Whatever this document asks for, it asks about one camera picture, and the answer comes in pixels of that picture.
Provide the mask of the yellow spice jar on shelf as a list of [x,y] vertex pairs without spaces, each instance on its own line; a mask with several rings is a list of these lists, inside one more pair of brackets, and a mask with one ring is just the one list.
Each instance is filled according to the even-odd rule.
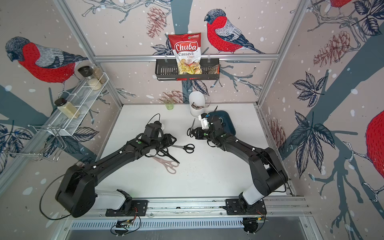
[[80,111],[64,98],[55,100],[55,105],[68,119],[77,119],[80,116]]

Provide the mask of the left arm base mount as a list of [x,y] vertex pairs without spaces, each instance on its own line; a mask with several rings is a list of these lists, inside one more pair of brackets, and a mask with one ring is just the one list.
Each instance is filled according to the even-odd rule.
[[144,217],[148,208],[148,200],[127,200],[118,210],[107,209],[106,217]]

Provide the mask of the black wall basket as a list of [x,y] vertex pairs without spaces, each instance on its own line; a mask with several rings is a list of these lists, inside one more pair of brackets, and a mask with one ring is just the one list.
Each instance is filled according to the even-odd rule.
[[157,60],[155,74],[159,81],[218,80],[219,59],[201,59],[199,63],[186,64],[184,60]]

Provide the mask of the pink kitchen scissors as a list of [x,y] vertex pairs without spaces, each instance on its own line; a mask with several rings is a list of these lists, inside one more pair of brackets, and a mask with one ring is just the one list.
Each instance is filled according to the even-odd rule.
[[157,157],[153,157],[153,159],[158,163],[160,163],[161,165],[163,165],[166,168],[168,173],[172,175],[175,175],[177,173],[176,168],[179,166],[179,163],[175,161],[167,161]]

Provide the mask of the white cylindrical utensil holder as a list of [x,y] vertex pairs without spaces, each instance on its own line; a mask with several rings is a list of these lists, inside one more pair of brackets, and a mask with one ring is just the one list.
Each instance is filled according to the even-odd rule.
[[189,95],[190,112],[194,117],[200,116],[204,112],[206,100],[201,92],[192,92]]

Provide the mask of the glass jar behind on shelf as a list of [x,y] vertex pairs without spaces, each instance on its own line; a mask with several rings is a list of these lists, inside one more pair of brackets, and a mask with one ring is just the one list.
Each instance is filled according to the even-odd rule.
[[91,66],[93,75],[99,80],[99,82],[103,85],[106,82],[106,76],[104,72],[98,66]]

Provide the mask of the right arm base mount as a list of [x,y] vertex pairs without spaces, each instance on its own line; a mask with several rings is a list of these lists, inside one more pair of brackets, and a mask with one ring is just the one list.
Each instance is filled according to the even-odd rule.
[[267,210],[264,201],[260,200],[253,205],[247,204],[242,199],[226,199],[222,209],[227,211],[228,215],[266,215]]

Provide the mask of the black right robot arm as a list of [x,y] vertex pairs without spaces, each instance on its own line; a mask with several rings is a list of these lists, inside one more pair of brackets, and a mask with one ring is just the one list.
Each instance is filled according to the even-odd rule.
[[190,127],[187,135],[197,140],[207,140],[214,147],[229,152],[249,164],[252,185],[239,195],[244,205],[254,205],[277,192],[278,188],[284,186],[289,177],[283,167],[278,154],[272,148],[261,149],[251,146],[230,132],[225,131],[220,118],[211,113],[199,116],[201,127]]

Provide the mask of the teal plastic storage box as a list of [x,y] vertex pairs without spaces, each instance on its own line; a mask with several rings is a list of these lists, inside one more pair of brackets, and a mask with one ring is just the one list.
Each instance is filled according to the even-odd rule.
[[232,134],[233,136],[236,135],[236,129],[233,125],[230,115],[226,111],[214,111],[209,112],[209,114],[212,116],[217,116],[221,120],[221,124],[226,133]]

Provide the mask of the green glass cup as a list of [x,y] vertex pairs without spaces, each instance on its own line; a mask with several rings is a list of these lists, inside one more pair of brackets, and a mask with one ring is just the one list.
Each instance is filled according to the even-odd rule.
[[174,101],[173,101],[173,99],[165,99],[164,100],[164,104],[165,104],[167,110],[170,111],[170,110],[174,109]]

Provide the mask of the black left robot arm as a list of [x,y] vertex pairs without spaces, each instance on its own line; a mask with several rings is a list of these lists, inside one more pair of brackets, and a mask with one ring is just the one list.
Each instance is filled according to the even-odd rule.
[[143,156],[147,157],[151,150],[158,153],[174,145],[177,138],[165,134],[161,127],[159,121],[147,124],[143,133],[95,164],[83,167],[74,165],[68,168],[55,196],[57,202],[72,217],[83,216],[96,202],[95,187],[106,177],[126,164]]

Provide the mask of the black-lid spice jar on shelf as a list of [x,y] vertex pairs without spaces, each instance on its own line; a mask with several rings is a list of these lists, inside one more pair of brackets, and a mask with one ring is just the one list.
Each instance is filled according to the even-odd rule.
[[98,91],[102,88],[102,84],[97,79],[89,66],[83,66],[78,69],[78,72],[86,79],[87,84],[92,88],[93,91]]

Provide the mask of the red Chuba chips bag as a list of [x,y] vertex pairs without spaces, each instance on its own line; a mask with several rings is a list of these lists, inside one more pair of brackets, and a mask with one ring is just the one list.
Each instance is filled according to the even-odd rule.
[[169,35],[179,75],[199,75],[201,69],[201,33]]

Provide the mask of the large black scissors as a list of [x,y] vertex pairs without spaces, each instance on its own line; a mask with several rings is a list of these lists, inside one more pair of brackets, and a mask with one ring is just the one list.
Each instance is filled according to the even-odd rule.
[[162,150],[158,151],[157,155],[160,156],[160,157],[168,157],[172,161],[174,161],[174,162],[176,162],[178,164],[180,163],[176,158],[174,158],[172,155],[169,154],[168,148],[165,148],[165,149],[162,149]]

